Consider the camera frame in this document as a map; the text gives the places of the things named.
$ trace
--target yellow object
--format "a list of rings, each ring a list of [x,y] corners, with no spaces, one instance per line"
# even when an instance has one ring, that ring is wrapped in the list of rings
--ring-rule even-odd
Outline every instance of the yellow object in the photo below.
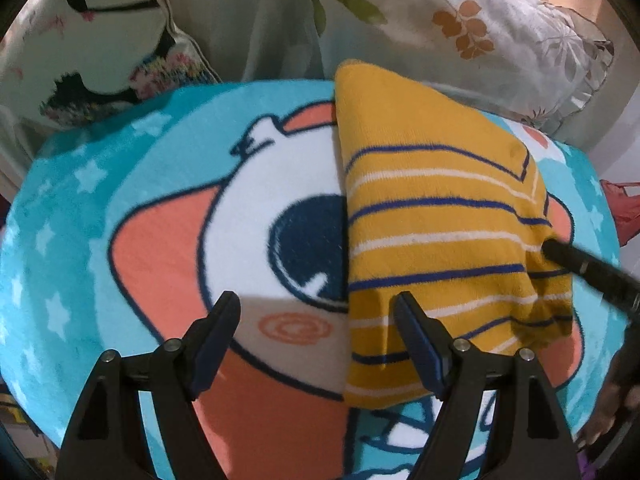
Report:
[[[570,334],[572,281],[540,252],[553,235],[548,195],[524,144],[368,64],[341,66],[335,95],[349,216],[345,402],[376,409],[427,393],[389,316],[403,290],[483,351]]]

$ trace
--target silver bolt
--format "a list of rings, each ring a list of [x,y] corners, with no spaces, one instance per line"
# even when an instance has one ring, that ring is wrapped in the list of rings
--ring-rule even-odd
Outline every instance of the silver bolt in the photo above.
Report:
[[[182,341],[177,337],[174,337],[173,339],[167,340],[162,346],[167,352],[175,352],[182,346]]]
[[[116,351],[115,350],[105,350],[100,355],[100,361],[102,361],[103,363],[110,363],[115,358],[116,358]]]
[[[471,348],[471,343],[466,339],[459,338],[453,341],[453,348],[459,352],[466,352]]]
[[[529,348],[521,348],[518,354],[520,354],[520,357],[522,357],[525,361],[533,361],[533,359],[536,358],[533,350]]]

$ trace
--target yellow fabric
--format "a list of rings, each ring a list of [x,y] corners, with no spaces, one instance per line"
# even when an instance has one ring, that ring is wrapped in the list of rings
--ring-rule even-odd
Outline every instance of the yellow fabric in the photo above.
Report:
[[[526,147],[480,112],[367,64],[335,78],[349,215],[353,352],[345,402],[423,396],[389,316],[409,290],[483,351],[540,348],[572,327],[571,277],[546,261],[546,189]]]

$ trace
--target red bag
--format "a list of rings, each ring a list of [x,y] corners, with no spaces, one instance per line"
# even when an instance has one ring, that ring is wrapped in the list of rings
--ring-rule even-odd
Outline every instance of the red bag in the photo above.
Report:
[[[640,187],[640,182],[614,184],[601,180],[600,185],[616,223],[620,247],[624,247],[631,238],[640,234],[640,195],[626,194],[627,187]]]

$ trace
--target cartoon cheek blush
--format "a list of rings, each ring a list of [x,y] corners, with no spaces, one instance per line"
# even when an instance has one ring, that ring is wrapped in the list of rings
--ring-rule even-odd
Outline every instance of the cartoon cheek blush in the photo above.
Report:
[[[209,304],[224,290],[241,299],[240,353],[283,382],[330,397],[344,389],[350,356],[346,201],[332,110],[315,104],[248,129],[198,251]]]

